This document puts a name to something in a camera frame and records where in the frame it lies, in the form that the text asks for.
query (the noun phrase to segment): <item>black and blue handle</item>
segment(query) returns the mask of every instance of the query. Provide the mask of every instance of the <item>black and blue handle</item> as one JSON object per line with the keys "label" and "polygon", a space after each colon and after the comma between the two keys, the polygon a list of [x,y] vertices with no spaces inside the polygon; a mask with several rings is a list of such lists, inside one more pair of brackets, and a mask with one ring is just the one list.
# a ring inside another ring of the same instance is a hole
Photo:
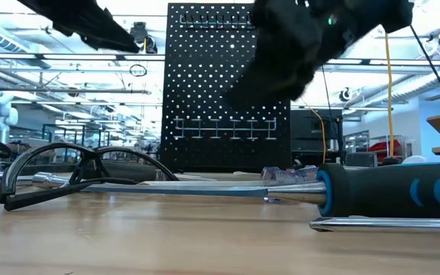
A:
{"label": "black and blue handle", "polygon": [[322,216],[440,218],[440,163],[400,164],[346,171],[332,163],[320,167],[327,202]]}

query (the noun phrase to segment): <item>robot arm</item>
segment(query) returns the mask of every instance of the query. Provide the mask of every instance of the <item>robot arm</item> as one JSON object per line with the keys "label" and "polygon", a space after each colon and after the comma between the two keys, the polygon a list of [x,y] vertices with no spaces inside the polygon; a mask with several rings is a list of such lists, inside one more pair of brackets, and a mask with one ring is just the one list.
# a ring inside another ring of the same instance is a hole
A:
{"label": "robot arm", "polygon": [[225,98],[236,108],[295,100],[320,66],[376,26],[409,26],[412,9],[409,0],[256,0],[256,53]]}

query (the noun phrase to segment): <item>ceiling light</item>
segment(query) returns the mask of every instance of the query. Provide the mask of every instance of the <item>ceiling light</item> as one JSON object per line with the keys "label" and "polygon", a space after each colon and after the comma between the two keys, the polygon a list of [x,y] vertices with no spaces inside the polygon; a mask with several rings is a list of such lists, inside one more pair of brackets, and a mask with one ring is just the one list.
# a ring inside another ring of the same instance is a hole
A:
{"label": "ceiling light", "polygon": [[47,104],[47,105],[75,105],[75,102],[37,102],[37,104]]}
{"label": "ceiling light", "polygon": [[349,110],[355,110],[355,111],[388,111],[388,108],[378,108],[378,107],[349,107]]}
{"label": "ceiling light", "polygon": [[83,112],[67,112],[67,114],[75,116],[77,118],[88,118],[88,119],[94,118],[92,115]]}
{"label": "ceiling light", "polygon": [[61,125],[59,127],[62,127],[65,129],[72,129],[72,130],[82,130],[84,125],[85,125],[84,123],[75,123],[73,125]]}
{"label": "ceiling light", "polygon": [[93,121],[93,122],[96,122],[96,123],[122,123],[122,122],[125,122],[125,121],[119,121],[119,120],[111,120],[111,121]]}
{"label": "ceiling light", "polygon": [[[371,65],[387,65],[386,60],[372,60]],[[430,66],[427,60],[391,60],[390,64],[393,66]],[[440,60],[433,60],[432,64],[440,66]]]}
{"label": "ceiling light", "polygon": [[328,107],[328,106],[309,106],[309,108],[315,109],[315,110],[344,110],[344,107]]}
{"label": "ceiling light", "polygon": [[162,103],[125,103],[125,106],[156,106],[160,107],[162,106]]}
{"label": "ceiling light", "polygon": [[50,110],[52,112],[63,113],[62,110],[55,108],[53,106],[50,106],[50,105],[43,104],[42,107],[44,107],[45,109]]}
{"label": "ceiling light", "polygon": [[12,104],[33,104],[33,102],[27,102],[23,100],[14,100],[11,102]]}
{"label": "ceiling light", "polygon": [[116,105],[120,105],[119,102],[81,102],[81,105],[96,105],[96,106],[116,106]]}
{"label": "ceiling light", "polygon": [[339,59],[339,60],[329,60],[327,62],[327,65],[333,65],[333,64],[361,64],[363,60],[356,60],[356,59]]}
{"label": "ceiling light", "polygon": [[148,55],[126,55],[126,60],[164,60],[164,56],[158,56],[155,54],[148,54]]}
{"label": "ceiling light", "polygon": [[108,54],[44,54],[48,60],[116,60],[116,56]]}
{"label": "ceiling light", "polygon": [[33,54],[25,53],[0,53],[0,59],[35,59]]}

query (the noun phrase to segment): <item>wall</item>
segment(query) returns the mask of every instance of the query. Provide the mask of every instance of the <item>wall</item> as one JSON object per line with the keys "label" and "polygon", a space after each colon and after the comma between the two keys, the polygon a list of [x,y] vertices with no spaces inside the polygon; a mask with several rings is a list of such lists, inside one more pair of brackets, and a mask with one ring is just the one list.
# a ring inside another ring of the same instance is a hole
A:
{"label": "wall", "polygon": [[55,123],[55,117],[44,110],[32,109],[29,105],[17,105],[17,110],[18,127],[41,131],[43,124]]}
{"label": "wall", "polygon": [[427,118],[440,115],[440,99],[428,102],[422,97],[419,103],[419,110],[422,156],[432,162],[440,161],[440,156],[436,156],[432,152],[432,148],[440,147],[440,134],[427,122]]}
{"label": "wall", "polygon": [[[369,131],[370,138],[389,134],[387,112],[368,112],[361,122],[344,122],[344,135]],[[413,142],[413,154],[421,154],[419,99],[406,105],[393,107],[393,133],[402,135],[406,142]]]}
{"label": "wall", "polygon": [[[440,162],[440,156],[432,148],[440,147],[440,134],[427,122],[427,118],[440,115],[440,99],[428,102],[425,99],[440,94],[440,88],[411,99],[408,105],[395,105],[393,110],[393,132],[413,141],[413,154],[421,155],[429,162]],[[388,134],[386,112],[368,112],[361,122],[345,122],[344,135],[369,131],[370,138]]]}

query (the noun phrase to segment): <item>wooden table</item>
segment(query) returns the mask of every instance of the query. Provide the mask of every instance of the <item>wooden table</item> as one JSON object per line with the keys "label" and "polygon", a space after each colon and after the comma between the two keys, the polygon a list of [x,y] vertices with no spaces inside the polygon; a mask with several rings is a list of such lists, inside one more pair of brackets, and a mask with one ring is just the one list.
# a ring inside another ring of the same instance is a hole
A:
{"label": "wooden table", "polygon": [[312,205],[78,193],[6,212],[0,274],[440,274],[440,235],[318,233]]}

